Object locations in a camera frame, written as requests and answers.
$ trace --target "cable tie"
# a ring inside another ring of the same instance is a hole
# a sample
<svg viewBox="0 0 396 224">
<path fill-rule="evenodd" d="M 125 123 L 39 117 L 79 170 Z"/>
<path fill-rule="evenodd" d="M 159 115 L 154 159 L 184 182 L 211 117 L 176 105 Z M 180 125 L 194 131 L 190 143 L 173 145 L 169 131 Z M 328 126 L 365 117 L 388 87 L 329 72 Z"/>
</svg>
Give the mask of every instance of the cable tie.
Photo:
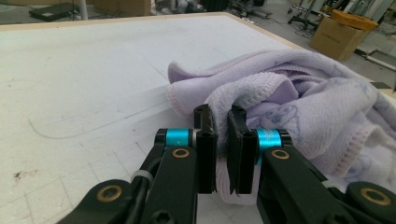
<svg viewBox="0 0 396 224">
<path fill-rule="evenodd" d="M 145 177 L 145 178 L 148 180 L 148 182 L 149 182 L 150 185 L 152 184 L 152 181 L 154 180 L 154 177 L 152 176 L 152 174 L 151 174 L 149 171 L 146 171 L 146 170 L 137 170 L 137 171 L 135 171 L 134 174 L 131 176 L 131 183 L 132 183 L 132 181 L 134 181 L 134 178 L 137 177 L 137 176 L 143 176 L 143 177 Z"/>
<path fill-rule="evenodd" d="M 338 183 L 335 183 L 334 181 L 331 181 L 331 180 L 322 181 L 322 185 L 326 189 L 330 189 L 330 188 L 340 189 L 340 186 L 338 185 Z"/>
</svg>

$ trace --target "white table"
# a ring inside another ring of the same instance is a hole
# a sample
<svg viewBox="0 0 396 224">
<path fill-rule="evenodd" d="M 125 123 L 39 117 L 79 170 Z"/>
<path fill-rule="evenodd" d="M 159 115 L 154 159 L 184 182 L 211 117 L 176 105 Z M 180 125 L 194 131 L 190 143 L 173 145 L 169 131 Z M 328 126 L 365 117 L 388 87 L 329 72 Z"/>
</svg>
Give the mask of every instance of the white table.
<svg viewBox="0 0 396 224">
<path fill-rule="evenodd" d="M 191 126 L 164 94 L 170 62 L 286 48 L 225 13 L 0 27 L 0 223 L 56 222 L 97 183 L 129 180 L 159 128 Z M 214 194 L 198 223 L 262 222 Z"/>
</svg>

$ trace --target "lavender cloth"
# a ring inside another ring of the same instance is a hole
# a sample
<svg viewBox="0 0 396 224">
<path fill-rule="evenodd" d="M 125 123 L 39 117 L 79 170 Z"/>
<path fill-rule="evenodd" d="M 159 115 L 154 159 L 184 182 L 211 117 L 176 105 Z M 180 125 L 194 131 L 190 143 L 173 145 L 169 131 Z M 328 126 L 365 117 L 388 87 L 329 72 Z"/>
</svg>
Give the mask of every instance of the lavender cloth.
<svg viewBox="0 0 396 224">
<path fill-rule="evenodd" d="M 396 109 L 370 83 L 342 64 L 301 50 L 262 50 L 192 72 L 171 63 L 168 99 L 181 116 L 208 103 L 219 134 L 217 185 L 228 203 L 254 204 L 231 195 L 226 170 L 227 112 L 247 110 L 251 129 L 286 129 L 294 146 L 341 189 L 353 181 L 396 188 Z"/>
</svg>

